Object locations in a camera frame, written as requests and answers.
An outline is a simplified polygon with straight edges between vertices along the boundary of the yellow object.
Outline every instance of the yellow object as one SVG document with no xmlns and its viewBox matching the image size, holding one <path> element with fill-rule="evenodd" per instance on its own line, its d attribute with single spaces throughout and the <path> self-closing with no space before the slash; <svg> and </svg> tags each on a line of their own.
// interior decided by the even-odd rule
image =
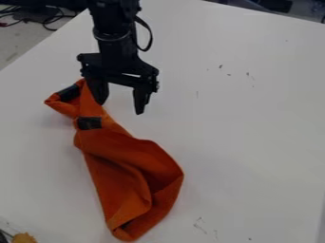
<svg viewBox="0 0 325 243">
<path fill-rule="evenodd" d="M 17 234 L 13 237 L 11 243 L 37 243 L 33 236 L 28 233 Z"/>
</svg>

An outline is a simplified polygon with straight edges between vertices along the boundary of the orange towel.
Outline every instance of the orange towel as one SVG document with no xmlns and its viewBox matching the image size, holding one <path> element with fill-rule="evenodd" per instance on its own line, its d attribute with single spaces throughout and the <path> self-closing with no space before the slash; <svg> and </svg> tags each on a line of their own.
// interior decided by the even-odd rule
<svg viewBox="0 0 325 243">
<path fill-rule="evenodd" d="M 113 235 L 132 241 L 170 211 L 179 194 L 183 173 L 161 147 L 128 134 L 98 105 L 86 84 L 51 95 L 46 104 L 71 117 Z"/>
</svg>

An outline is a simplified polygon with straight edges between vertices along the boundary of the orange cloth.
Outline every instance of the orange cloth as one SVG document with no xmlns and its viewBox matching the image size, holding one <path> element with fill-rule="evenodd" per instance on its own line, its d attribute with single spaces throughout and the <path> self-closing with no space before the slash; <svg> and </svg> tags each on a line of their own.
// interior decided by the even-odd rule
<svg viewBox="0 0 325 243">
<path fill-rule="evenodd" d="M 113 121 L 85 80 L 74 87 L 77 92 L 55 93 L 45 103 L 74 120 L 74 144 L 85 156 L 109 230 L 121 240 L 135 240 L 168 214 L 182 170 L 156 143 L 133 138 Z"/>
</svg>

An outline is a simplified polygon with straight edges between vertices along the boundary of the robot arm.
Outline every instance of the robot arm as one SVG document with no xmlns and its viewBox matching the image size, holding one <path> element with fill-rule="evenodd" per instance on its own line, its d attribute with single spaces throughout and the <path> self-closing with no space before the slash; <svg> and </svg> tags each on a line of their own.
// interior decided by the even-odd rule
<svg viewBox="0 0 325 243">
<path fill-rule="evenodd" d="M 82 75 L 97 103 L 109 95 L 108 83 L 133 87 L 136 113 L 142 114 L 152 92 L 157 92 L 159 70 L 139 58 L 138 50 L 152 44 L 150 27 L 137 16 L 139 0 L 86 0 L 94 21 L 93 33 L 100 53 L 80 54 Z M 149 45 L 137 43 L 136 22 L 151 34 Z"/>
</svg>

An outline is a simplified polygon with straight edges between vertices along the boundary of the white table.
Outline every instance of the white table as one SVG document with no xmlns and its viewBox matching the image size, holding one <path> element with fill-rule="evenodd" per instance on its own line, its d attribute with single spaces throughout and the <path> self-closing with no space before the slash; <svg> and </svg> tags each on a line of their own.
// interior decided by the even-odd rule
<svg viewBox="0 0 325 243">
<path fill-rule="evenodd" d="M 324 26 L 199 0 L 142 5 L 155 33 L 143 58 L 162 88 L 141 116 L 126 87 L 112 85 L 105 107 L 185 182 L 139 242 L 323 243 Z M 41 243 L 118 242 L 71 120 L 43 104 L 80 77 L 91 28 L 84 13 L 0 73 L 0 215 Z"/>
</svg>

